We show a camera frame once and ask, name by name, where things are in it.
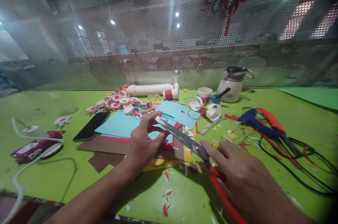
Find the white thermos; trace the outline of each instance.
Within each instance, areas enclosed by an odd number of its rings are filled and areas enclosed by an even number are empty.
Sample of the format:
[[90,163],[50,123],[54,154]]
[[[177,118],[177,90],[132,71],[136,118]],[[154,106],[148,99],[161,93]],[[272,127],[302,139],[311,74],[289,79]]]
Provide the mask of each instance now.
[[234,103],[238,100],[242,91],[244,76],[249,79],[254,78],[252,72],[246,68],[230,66],[224,71],[224,76],[218,86],[217,94],[222,93],[226,88],[231,88],[231,90],[222,96],[221,100],[223,102]]

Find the phone screen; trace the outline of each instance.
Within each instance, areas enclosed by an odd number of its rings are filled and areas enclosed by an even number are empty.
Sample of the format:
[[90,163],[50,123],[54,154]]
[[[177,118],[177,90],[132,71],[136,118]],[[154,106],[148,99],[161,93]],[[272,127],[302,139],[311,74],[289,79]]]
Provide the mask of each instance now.
[[109,114],[109,112],[96,113],[94,117],[85,125],[85,127],[74,137],[73,141],[84,141],[94,138],[96,135],[96,128],[103,124]]

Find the hand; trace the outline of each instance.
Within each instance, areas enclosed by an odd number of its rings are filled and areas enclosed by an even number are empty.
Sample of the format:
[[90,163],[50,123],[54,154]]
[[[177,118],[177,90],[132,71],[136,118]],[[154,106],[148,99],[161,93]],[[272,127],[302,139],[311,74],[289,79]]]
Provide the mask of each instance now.
[[[143,115],[140,125],[131,132],[130,151],[126,159],[130,161],[134,172],[142,172],[170,134],[163,128],[154,126],[158,124],[155,120],[157,115],[161,116],[162,112],[155,111]],[[158,131],[160,134],[152,140],[148,134],[154,131]]]
[[225,183],[218,181],[227,198],[248,223],[314,223],[293,205],[259,159],[229,141],[221,141],[218,149],[206,141],[201,144],[226,177]]

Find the charging cable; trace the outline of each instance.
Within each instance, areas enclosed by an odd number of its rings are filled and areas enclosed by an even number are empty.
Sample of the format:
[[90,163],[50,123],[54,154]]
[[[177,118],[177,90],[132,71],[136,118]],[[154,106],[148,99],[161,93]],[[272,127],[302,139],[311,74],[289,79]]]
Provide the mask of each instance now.
[[26,138],[26,139],[35,139],[35,140],[54,140],[54,141],[60,141],[59,143],[51,146],[50,148],[48,148],[45,152],[43,152],[41,155],[39,155],[38,157],[36,157],[32,162],[30,162],[28,165],[26,165],[23,169],[21,169],[17,174],[15,174],[15,176],[13,177],[12,179],[12,183],[14,184],[15,188],[17,189],[18,191],[18,198],[17,200],[15,201],[15,204],[11,210],[11,212],[8,214],[7,218],[3,221],[2,224],[8,224],[11,219],[15,216],[15,214],[17,213],[20,205],[21,205],[21,202],[22,200],[24,199],[24,188],[21,186],[21,184],[19,184],[18,182],[18,178],[19,176],[21,175],[21,173],[23,173],[27,168],[29,168],[30,166],[32,166],[36,161],[38,161],[41,157],[43,157],[43,154],[48,152],[48,151],[51,151],[52,149],[62,145],[64,143],[64,140],[62,139],[53,139],[53,138],[44,138],[44,137],[28,137],[28,136],[24,136],[22,134],[19,133],[19,130],[17,128],[17,125],[16,125],[16,119],[15,118],[12,118],[12,124],[13,124],[13,128],[14,128],[14,131],[16,132],[16,134],[22,138]]

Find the light blue paper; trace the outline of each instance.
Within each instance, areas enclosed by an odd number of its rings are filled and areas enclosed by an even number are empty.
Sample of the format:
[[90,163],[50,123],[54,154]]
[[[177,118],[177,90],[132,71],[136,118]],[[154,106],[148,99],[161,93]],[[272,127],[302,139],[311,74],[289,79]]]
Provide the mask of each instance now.
[[162,117],[174,120],[191,129],[196,123],[196,120],[192,118],[198,118],[200,116],[199,112],[190,110],[177,102],[163,101],[160,103],[161,105],[156,110],[163,112]]
[[[117,111],[103,125],[98,127],[95,132],[101,133],[102,136],[130,139],[131,132],[140,124],[140,121],[140,119],[136,119],[133,116],[125,115],[123,111]],[[176,124],[175,121],[169,119],[168,123],[173,126]],[[159,132],[152,132],[149,134],[149,137],[155,139],[159,134]],[[173,136],[168,135],[164,142],[171,144]]]

